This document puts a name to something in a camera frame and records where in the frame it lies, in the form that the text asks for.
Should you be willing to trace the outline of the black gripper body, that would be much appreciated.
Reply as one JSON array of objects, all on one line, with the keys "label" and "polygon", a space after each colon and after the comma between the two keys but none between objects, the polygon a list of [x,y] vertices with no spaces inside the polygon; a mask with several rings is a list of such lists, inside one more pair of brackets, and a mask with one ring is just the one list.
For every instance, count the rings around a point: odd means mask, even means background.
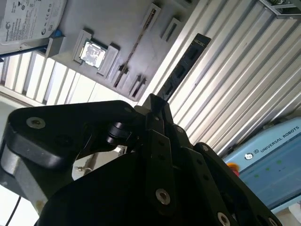
[{"label": "black gripper body", "polygon": [[39,226],[202,226],[200,195],[170,154],[125,154],[52,196]]}]

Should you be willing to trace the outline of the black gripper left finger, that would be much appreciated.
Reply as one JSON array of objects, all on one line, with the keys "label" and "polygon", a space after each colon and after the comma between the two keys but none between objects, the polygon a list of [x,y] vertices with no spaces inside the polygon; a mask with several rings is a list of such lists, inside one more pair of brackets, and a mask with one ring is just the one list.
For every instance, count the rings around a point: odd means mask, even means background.
[{"label": "black gripper left finger", "polygon": [[165,190],[174,197],[170,140],[172,122],[165,99],[150,94],[142,106],[120,100],[21,108],[9,114],[0,149],[9,190],[30,201],[41,213],[48,200],[72,182],[78,159],[108,152],[119,145],[148,160],[145,193],[158,200]]}]

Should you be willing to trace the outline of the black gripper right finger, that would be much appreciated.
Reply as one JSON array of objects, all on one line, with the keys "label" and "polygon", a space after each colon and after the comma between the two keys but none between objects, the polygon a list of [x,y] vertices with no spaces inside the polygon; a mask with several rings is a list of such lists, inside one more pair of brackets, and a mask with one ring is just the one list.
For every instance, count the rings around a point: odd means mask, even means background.
[{"label": "black gripper right finger", "polygon": [[187,225],[279,226],[281,222],[205,143],[192,145],[186,132],[174,124],[167,97],[159,97],[158,110],[172,143],[173,163],[191,185],[184,184]]}]

